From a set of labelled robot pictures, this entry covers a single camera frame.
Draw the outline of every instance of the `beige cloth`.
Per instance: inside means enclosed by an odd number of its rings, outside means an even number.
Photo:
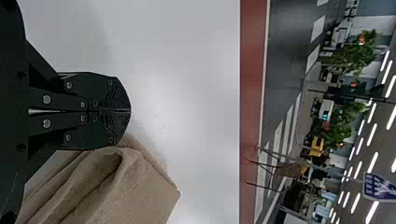
[[[17,223],[166,223],[180,197],[131,135],[117,147],[74,152],[25,192]]]

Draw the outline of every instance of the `car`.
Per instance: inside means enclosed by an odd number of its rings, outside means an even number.
[[[337,48],[342,48],[347,42],[352,29],[352,19],[344,19],[333,29],[328,30],[324,41],[324,47],[320,53],[321,57],[331,57],[330,52],[334,52]]]
[[[332,109],[334,108],[334,101],[328,99],[319,99],[316,97],[311,107],[311,118],[329,121],[332,117]]]

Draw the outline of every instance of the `metal bolt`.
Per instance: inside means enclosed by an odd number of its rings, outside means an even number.
[[[71,82],[66,82],[66,88],[71,90],[73,88],[73,83]]]
[[[43,120],[43,127],[44,128],[49,128],[50,127],[50,120],[49,119],[44,119]]]
[[[48,96],[48,95],[43,96],[43,103],[44,103],[44,105],[49,105],[50,104],[50,96]]]
[[[72,135],[68,133],[64,139],[66,140],[66,142],[70,142],[72,140]]]

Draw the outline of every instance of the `tree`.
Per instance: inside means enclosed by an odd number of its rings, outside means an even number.
[[[332,125],[349,124],[355,120],[359,114],[369,110],[369,107],[359,102],[353,102],[341,108],[337,108],[332,112]]]
[[[339,123],[332,126],[332,128],[326,133],[322,133],[322,137],[325,139],[325,147],[330,149],[339,148],[339,144],[344,139],[352,135],[352,127],[350,124]]]
[[[324,64],[341,68],[339,75],[353,72],[357,77],[362,74],[364,67],[375,60],[375,41],[378,37],[376,30],[363,31],[356,40],[345,44],[332,57],[321,60]]]
[[[368,110],[369,107],[367,105],[359,102],[353,102],[350,105],[335,109],[332,112],[331,128],[329,131],[321,133],[321,136],[325,139],[325,147],[327,149],[339,148],[339,144],[353,133],[350,123],[355,120],[359,114],[365,113]]]

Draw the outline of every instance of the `blue sign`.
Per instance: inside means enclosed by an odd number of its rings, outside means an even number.
[[[396,203],[396,185],[380,175],[364,173],[363,197],[380,203]]]

